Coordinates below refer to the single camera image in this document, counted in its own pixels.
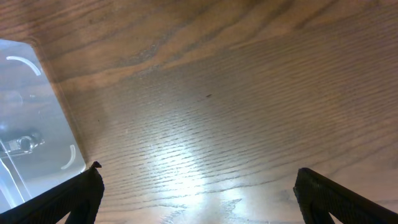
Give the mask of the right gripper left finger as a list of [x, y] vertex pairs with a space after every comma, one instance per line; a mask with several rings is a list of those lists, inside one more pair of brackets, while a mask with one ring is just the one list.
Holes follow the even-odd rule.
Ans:
[[1, 223], [94, 223], [104, 194], [101, 164], [1, 214]]

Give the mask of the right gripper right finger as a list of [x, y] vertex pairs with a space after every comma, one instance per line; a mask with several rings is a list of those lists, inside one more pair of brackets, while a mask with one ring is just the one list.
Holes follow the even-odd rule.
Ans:
[[397, 214], [309, 169], [300, 168], [294, 185], [306, 224], [397, 223]]

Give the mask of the silver offset wrench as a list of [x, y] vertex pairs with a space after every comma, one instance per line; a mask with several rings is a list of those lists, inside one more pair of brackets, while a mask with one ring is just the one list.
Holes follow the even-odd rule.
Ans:
[[37, 131], [17, 131], [1, 134], [1, 157], [30, 154], [45, 141]]

